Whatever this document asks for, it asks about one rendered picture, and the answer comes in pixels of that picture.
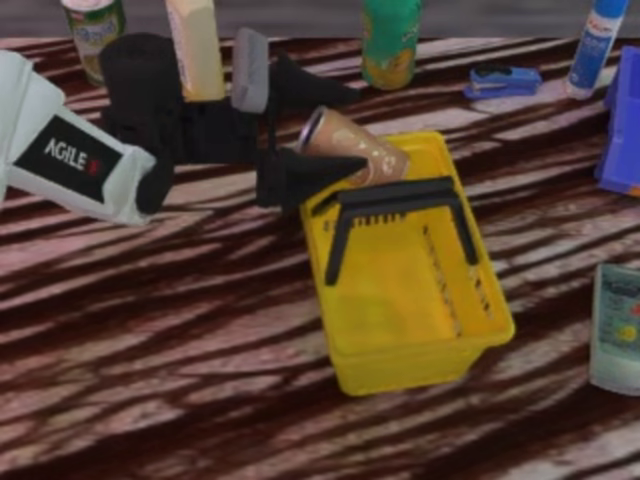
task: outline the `green and white can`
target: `green and white can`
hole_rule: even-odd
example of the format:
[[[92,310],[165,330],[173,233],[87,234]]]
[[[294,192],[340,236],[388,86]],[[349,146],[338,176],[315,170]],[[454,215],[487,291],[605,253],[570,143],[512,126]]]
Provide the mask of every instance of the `green and white can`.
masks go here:
[[[104,85],[98,55],[125,32],[122,0],[61,0],[61,3],[89,82]]]
[[[369,85],[396,90],[413,78],[422,0],[363,0],[362,75]]]

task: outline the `blue cap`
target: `blue cap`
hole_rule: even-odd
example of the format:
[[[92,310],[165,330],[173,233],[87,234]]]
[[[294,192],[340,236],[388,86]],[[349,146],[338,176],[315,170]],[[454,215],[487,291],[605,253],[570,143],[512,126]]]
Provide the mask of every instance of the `blue cap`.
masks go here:
[[[605,18],[620,18],[624,15],[629,0],[595,0],[593,9]]]

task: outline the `background wall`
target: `background wall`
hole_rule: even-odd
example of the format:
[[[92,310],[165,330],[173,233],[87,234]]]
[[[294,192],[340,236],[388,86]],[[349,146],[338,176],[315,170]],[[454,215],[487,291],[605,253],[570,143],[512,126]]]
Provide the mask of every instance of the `background wall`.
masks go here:
[[[425,0],[424,36],[578,36],[591,0]],[[359,0],[216,0],[222,36],[358,37]],[[132,30],[167,33],[163,0],[125,0]],[[621,35],[640,33],[632,2]],[[66,35],[59,0],[0,0],[0,37]]]

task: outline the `stapler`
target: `stapler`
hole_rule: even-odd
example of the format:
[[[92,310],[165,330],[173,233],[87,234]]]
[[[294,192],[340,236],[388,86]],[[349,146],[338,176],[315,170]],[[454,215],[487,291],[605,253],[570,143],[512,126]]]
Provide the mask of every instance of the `stapler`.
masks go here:
[[[535,68],[480,65],[471,70],[470,77],[464,94],[471,100],[535,95],[542,84]]]

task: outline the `yellow basket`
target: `yellow basket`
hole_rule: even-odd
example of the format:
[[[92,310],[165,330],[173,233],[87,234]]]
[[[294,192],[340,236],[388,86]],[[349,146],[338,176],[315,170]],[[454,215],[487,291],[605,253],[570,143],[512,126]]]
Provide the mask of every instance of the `yellow basket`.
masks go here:
[[[360,215],[371,209],[356,205],[348,217],[336,200],[349,192],[345,181],[302,206],[329,355],[349,395],[454,381],[515,331],[444,138],[421,132],[386,139],[410,155],[405,183],[450,180],[466,230],[452,207],[420,207],[426,195],[412,197],[420,208],[404,202],[404,213],[385,212],[378,201],[376,214]]]

